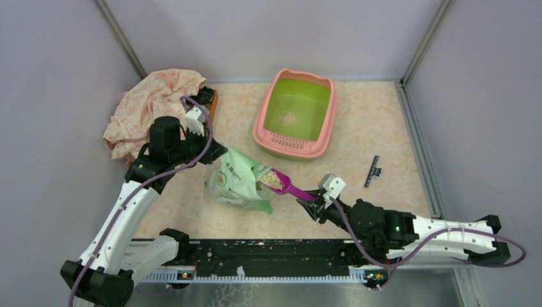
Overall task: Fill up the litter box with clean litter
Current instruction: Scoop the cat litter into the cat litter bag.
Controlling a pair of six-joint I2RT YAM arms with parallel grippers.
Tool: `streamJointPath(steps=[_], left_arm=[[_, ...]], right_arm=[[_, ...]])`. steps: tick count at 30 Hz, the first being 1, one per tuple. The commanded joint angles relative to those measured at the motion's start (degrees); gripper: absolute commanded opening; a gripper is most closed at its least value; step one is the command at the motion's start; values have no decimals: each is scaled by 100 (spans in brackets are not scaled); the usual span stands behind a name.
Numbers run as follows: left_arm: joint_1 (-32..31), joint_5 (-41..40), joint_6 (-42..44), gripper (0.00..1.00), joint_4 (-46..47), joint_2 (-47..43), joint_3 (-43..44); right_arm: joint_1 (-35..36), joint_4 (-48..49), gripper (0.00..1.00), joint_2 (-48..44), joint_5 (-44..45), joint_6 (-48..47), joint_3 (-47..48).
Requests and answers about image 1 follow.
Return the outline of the green cat litter bag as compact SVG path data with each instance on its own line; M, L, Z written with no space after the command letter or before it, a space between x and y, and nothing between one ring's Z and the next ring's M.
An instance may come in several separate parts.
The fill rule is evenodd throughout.
M205 181L205 187L217 203L271 214L270 199L275 193L259 182L270 170L229 146L219 157L219 167Z

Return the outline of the magenta plastic litter scoop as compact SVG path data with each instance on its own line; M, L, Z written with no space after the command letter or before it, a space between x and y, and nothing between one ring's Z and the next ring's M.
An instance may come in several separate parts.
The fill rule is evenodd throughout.
M261 184L278 195L292 195L296 199L314 201L315 197L293 185L291 178L274 169L269 169L259 180Z

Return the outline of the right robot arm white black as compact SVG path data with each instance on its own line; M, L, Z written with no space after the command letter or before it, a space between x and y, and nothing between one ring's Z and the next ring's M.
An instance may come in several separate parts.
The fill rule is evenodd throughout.
M498 236L498 216L457 222L378 207L361 198L353 205L326 189L295 193L296 201L316 222L330 222L349 234L342 251L349 265L390 268L417 256L452 258L483 267L505 267L509 243Z

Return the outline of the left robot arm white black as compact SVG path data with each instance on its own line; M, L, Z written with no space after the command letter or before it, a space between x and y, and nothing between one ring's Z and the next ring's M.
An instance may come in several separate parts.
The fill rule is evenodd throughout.
M186 114L184 122L172 116L157 118L149 141L124 177L116 203L98 234L78 260L67 260L60 274L68 287L68 305L125 306L149 274L173 261L190 260L188 235L166 229L149 245L132 255L127 249L143 217L180 171L198 163L211 164L226 153L212 123L203 115Z

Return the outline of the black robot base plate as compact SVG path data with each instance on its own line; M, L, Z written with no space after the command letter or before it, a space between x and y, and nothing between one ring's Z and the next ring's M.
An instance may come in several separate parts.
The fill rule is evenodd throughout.
M200 239L182 244L166 265L196 266L198 277L309 278L347 276L350 267L369 264L344 239Z

